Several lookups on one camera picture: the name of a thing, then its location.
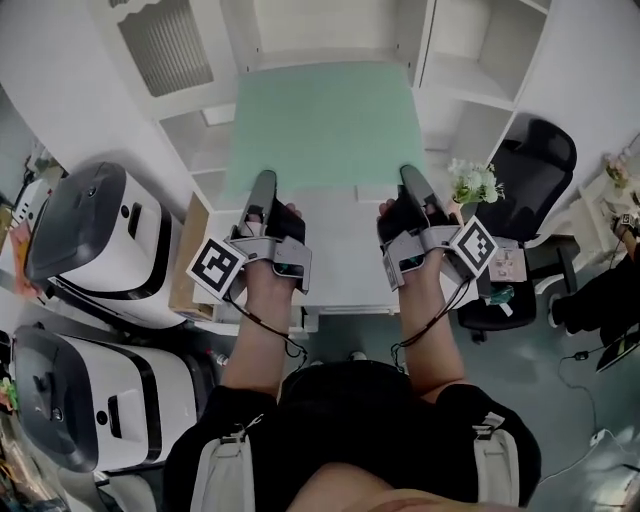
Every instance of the shoe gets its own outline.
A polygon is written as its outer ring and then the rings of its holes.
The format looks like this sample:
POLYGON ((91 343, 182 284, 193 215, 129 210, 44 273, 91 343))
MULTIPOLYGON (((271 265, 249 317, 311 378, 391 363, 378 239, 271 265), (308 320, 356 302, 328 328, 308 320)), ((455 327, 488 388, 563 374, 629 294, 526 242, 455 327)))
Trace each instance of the shoe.
POLYGON ((351 352, 351 354, 349 354, 349 357, 347 358, 347 361, 368 361, 369 358, 366 356, 366 354, 364 352, 351 352))
POLYGON ((559 298, 560 298, 559 293, 554 293, 551 297, 549 297, 549 315, 547 318, 549 319, 549 325, 554 329, 557 329, 558 327, 560 327, 560 324, 557 324, 556 321, 553 319, 553 303, 557 301, 559 298))

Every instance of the vent grille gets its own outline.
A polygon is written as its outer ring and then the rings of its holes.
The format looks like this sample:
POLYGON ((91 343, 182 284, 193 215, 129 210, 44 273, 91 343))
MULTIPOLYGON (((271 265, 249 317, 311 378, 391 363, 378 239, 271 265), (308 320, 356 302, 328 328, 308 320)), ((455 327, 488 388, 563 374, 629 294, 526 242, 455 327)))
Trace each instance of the vent grille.
MULTIPOLYGON (((128 0, 110 0, 126 3, 128 0)), ((152 96, 213 82, 188 0, 161 0, 119 24, 152 96)))

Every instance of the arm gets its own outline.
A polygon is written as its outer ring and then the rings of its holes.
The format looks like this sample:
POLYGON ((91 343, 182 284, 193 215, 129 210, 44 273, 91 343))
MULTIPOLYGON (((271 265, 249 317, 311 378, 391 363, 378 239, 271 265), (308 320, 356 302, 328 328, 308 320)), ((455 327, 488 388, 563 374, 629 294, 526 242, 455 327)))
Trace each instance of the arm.
MULTIPOLYGON (((380 214, 391 204, 382 205, 380 214)), ((398 291, 403 339, 419 332, 445 305, 440 286, 443 254, 431 251, 421 268, 404 275, 405 285, 398 291)), ((435 403, 447 386, 466 382, 448 315, 405 349, 405 359, 414 391, 428 402, 435 403)))
POLYGON ((624 234, 622 235, 621 240, 622 240, 622 243, 624 243, 624 246, 627 248, 627 253, 629 254, 629 258, 631 258, 631 261, 633 261, 635 263, 635 261, 636 261, 636 247, 638 245, 638 243, 636 242, 635 237, 633 236, 631 231, 629 231, 627 229, 627 230, 625 230, 624 234))
MULTIPOLYGON (((298 215, 294 205, 287 205, 298 215)), ((246 309, 277 331, 288 333, 295 280, 277 276, 270 261, 247 265, 246 309)), ((278 396, 284 370, 285 340, 243 317, 235 347, 222 375, 223 386, 278 396)))

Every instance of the sticker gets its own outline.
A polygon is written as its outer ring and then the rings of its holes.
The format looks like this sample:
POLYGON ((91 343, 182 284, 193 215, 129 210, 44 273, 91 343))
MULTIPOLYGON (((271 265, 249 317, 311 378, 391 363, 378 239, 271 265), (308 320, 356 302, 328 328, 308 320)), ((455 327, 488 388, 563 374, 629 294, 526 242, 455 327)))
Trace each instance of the sticker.
POLYGON ((230 244, 205 238, 187 268, 187 274, 222 302, 245 261, 245 255, 230 244))
POLYGON ((484 272, 498 250, 495 240, 477 217, 472 217, 467 222, 451 243, 451 247, 476 277, 484 272))

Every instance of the black lid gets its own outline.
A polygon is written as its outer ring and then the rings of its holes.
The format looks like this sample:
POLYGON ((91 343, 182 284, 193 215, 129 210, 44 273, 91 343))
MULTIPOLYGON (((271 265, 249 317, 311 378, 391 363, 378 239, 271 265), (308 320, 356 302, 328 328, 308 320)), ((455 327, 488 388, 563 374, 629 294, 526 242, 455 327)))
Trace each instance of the black lid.
POLYGON ((98 436, 89 374, 62 337, 20 327, 13 346, 20 424, 51 460, 76 472, 98 464, 98 436))
POLYGON ((109 162, 93 164, 60 181, 40 212, 25 274, 40 281, 95 259, 118 218, 126 172, 109 162))

